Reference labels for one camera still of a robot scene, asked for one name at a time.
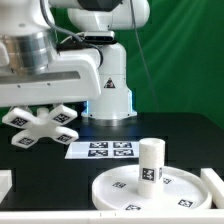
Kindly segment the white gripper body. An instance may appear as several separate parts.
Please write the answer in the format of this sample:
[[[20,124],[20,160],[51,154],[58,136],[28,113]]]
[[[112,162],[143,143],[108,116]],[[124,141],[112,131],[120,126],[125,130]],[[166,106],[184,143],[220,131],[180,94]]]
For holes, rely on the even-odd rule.
[[[19,77],[0,70],[0,107],[81,102],[100,96],[95,49],[61,52],[45,73]]]

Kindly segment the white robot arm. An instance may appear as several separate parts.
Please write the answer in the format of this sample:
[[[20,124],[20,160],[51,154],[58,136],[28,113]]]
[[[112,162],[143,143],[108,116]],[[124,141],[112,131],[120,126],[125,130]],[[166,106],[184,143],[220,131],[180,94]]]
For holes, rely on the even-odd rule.
[[[134,116],[114,32],[149,15],[147,0],[0,0],[0,107],[85,101],[85,117]]]

